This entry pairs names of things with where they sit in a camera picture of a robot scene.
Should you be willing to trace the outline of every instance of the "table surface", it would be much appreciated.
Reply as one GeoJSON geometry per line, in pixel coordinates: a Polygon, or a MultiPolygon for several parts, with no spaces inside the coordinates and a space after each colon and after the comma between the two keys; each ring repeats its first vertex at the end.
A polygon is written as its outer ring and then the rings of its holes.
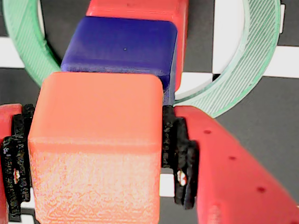
{"type": "MultiPolygon", "coordinates": [[[[62,59],[89,0],[42,0],[46,38],[62,59]]],[[[299,1],[286,5],[284,32],[278,44],[299,46],[299,1]]],[[[214,2],[190,1],[185,71],[212,72],[214,2]]],[[[0,20],[0,36],[6,36],[0,20]]],[[[35,103],[39,87],[24,69],[0,69],[0,104],[35,103]]],[[[237,106],[217,118],[299,202],[299,79],[263,77],[237,106]]],[[[33,214],[24,209],[24,213],[33,214]]],[[[196,210],[183,210],[161,198],[160,223],[197,223],[196,210]]]]}

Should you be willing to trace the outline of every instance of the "green 3d printed ring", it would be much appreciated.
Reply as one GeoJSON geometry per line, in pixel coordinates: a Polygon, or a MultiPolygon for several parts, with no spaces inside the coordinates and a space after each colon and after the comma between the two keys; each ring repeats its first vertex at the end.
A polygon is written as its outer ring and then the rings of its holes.
{"type": "MultiPolygon", "coordinates": [[[[241,101],[258,83],[277,46],[280,0],[243,0],[245,24],[241,43],[222,75],[205,89],[175,105],[192,105],[217,117],[241,101]]],[[[39,85],[60,67],[38,21],[37,0],[3,0],[4,18],[25,69],[39,85]]]]}

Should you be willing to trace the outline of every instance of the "textured cube surface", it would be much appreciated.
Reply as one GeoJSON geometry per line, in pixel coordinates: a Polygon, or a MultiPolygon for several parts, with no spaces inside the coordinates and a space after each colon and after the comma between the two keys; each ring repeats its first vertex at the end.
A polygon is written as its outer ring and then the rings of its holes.
{"type": "Polygon", "coordinates": [[[28,140],[37,220],[157,224],[162,100],[154,75],[47,78],[28,140]]]}

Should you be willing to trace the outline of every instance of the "hole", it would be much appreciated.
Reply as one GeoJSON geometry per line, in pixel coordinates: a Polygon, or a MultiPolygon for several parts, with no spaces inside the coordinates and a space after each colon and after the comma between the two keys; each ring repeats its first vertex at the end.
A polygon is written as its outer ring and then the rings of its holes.
{"type": "Polygon", "coordinates": [[[257,191],[262,194],[262,193],[266,192],[266,188],[264,188],[264,187],[258,187],[257,191]]]}

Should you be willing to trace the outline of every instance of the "black rubber pad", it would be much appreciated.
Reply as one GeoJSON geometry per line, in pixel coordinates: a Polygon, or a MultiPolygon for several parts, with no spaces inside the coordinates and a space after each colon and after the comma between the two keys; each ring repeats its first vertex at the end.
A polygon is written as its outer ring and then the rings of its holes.
{"type": "Polygon", "coordinates": [[[1,164],[3,173],[4,189],[12,217],[20,216],[21,209],[18,200],[18,188],[14,183],[15,172],[15,144],[14,138],[5,137],[1,146],[1,164]]]}
{"type": "Polygon", "coordinates": [[[162,167],[173,169],[174,202],[192,209],[197,194],[199,146],[189,140],[185,118],[177,118],[170,105],[163,107],[162,167]]]}

